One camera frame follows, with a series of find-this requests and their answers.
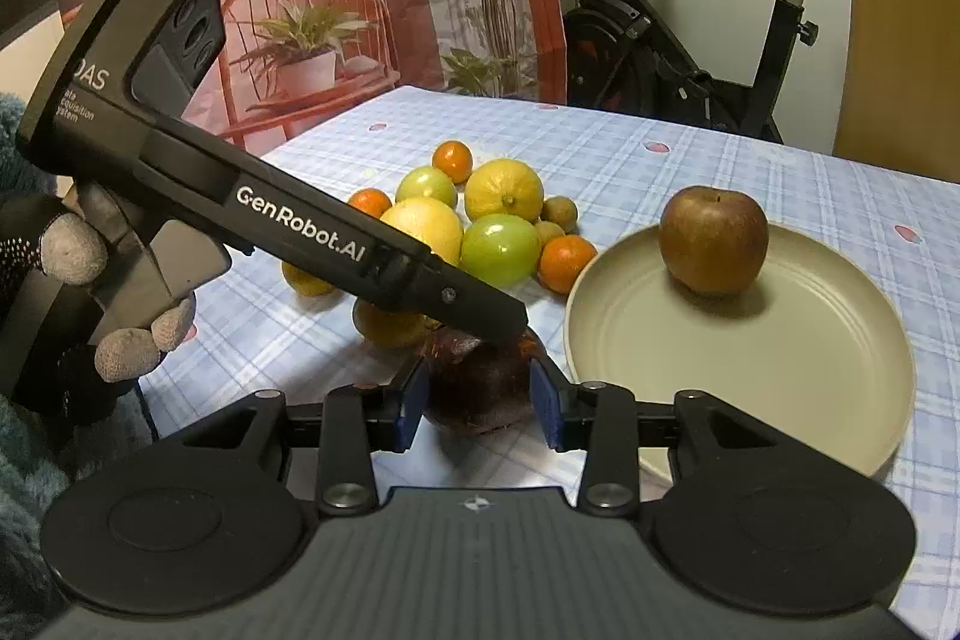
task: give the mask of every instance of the knob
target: knob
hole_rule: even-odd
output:
[[[818,36],[820,36],[820,27],[817,23],[810,23],[810,20],[800,23],[800,42],[813,47],[817,43]]]

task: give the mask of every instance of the white fingertip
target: white fingertip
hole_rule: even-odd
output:
[[[93,226],[67,213],[40,237],[40,266],[67,285],[85,286],[107,268],[107,247]]]
[[[197,314],[197,297],[191,292],[178,306],[157,317],[150,327],[150,333],[157,347],[165,353],[174,350],[184,341],[195,314]]]
[[[104,381],[119,383],[153,372],[162,357],[146,329],[118,329],[97,345],[93,365]]]

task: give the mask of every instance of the table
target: table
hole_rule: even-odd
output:
[[[887,485],[918,525],[917,555],[895,610],[924,637],[960,627],[960,187],[710,131],[589,110],[431,94],[401,88],[296,137],[267,156],[347,199],[363,187],[392,194],[443,140],[478,162],[509,156],[539,172],[547,194],[579,205],[584,237],[603,249],[654,223],[681,187],[712,183],[754,196],[784,223],[839,250],[890,297],[913,346],[912,425]],[[143,381],[161,434],[256,389],[291,404],[335,386],[386,381],[400,357],[363,343],[352,297],[300,300],[264,253],[234,254],[229,274],[199,293],[198,335]],[[561,367],[563,307],[531,282],[530,322]],[[410,453],[378,453],[377,484],[561,485],[575,496],[583,456],[549,451],[535,424],[474,442],[424,421]],[[310,477],[295,463],[294,492]],[[645,496],[662,489],[647,482]]]

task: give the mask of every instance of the wooden door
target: wooden door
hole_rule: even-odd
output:
[[[833,151],[960,182],[960,0],[853,0]]]

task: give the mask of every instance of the chair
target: chair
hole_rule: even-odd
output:
[[[254,24],[277,17],[282,13],[282,2],[298,6],[335,4],[375,23],[372,28],[359,31],[355,43],[344,44],[344,59],[338,63],[336,81],[328,90],[285,95],[277,92],[277,77],[272,71],[258,73],[235,63],[263,41]],[[273,128],[281,128],[289,140],[325,119],[392,90],[400,82],[394,66],[390,10],[384,0],[225,0],[223,13],[227,44],[220,53],[218,66],[227,106],[227,128],[218,136],[234,145],[246,148],[248,136]],[[359,69],[351,68],[357,64]]]

